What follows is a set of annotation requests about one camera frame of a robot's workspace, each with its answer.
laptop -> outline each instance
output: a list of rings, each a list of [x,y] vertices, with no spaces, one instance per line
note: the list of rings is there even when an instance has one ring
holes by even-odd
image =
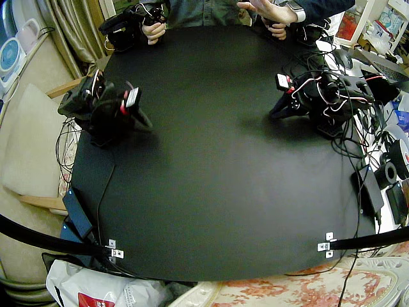
[[[409,81],[409,76],[398,64],[395,64],[387,59],[381,58],[371,52],[355,49],[355,54],[361,54],[367,61],[372,64],[377,71],[383,74],[391,84],[399,84]]]

person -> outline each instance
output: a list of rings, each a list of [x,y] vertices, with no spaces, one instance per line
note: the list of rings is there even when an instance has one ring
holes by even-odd
[[[249,0],[237,3],[238,7],[252,11],[268,20],[291,24],[304,22],[312,24],[344,12],[355,4],[355,0],[290,0],[298,4],[300,12],[292,10],[289,6],[279,6],[269,0]]]
[[[140,0],[147,10],[152,6],[165,4],[165,0]],[[142,31],[148,38],[149,45],[155,45],[158,39],[165,34],[166,27],[186,28],[195,26],[227,26],[232,24],[242,24],[240,22],[241,9],[237,5],[237,0],[169,0],[171,9],[167,17],[167,24],[156,23],[152,26],[142,26]],[[249,11],[252,22],[256,20],[257,14]],[[266,27],[272,33],[273,37],[279,40],[286,38],[285,24],[269,25],[265,22]]]
[[[305,22],[306,24],[317,22],[346,11],[355,4],[355,0],[290,0],[290,2],[298,4],[300,10],[295,11],[289,6],[279,6],[269,0],[249,0],[246,2],[235,0],[218,2],[215,0],[213,6],[210,4],[210,0],[170,0],[171,11],[168,21],[172,28],[238,24],[236,20],[237,9],[241,8],[250,12],[252,16],[258,14],[263,17],[263,22],[272,32],[272,35],[283,40],[286,38],[286,25],[293,22]],[[141,0],[140,3],[158,5],[163,4],[164,0]],[[268,20],[278,23],[269,26]],[[148,43],[154,45],[165,34],[166,25],[156,23],[152,26],[143,26],[142,31],[148,37]]]

white fan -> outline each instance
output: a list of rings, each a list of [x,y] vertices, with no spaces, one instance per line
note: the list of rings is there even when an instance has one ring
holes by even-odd
[[[0,49],[0,93],[8,92],[26,63],[24,53],[16,38],[9,38]]]

black tape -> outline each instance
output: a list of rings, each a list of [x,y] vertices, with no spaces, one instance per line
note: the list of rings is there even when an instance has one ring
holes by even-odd
[[[396,182],[396,168],[391,162],[381,165],[375,171],[376,181],[378,182],[379,188],[382,190]]]

wooden chair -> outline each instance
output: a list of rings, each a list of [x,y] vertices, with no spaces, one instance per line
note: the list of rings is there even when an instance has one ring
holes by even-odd
[[[61,171],[55,156],[56,140],[65,116],[57,113],[58,104],[51,99],[76,87],[81,79],[46,94],[32,84],[27,86],[18,102],[2,165],[3,185],[17,193],[21,202],[48,208],[56,214],[67,215],[58,193]],[[65,149],[65,138],[60,145]]]

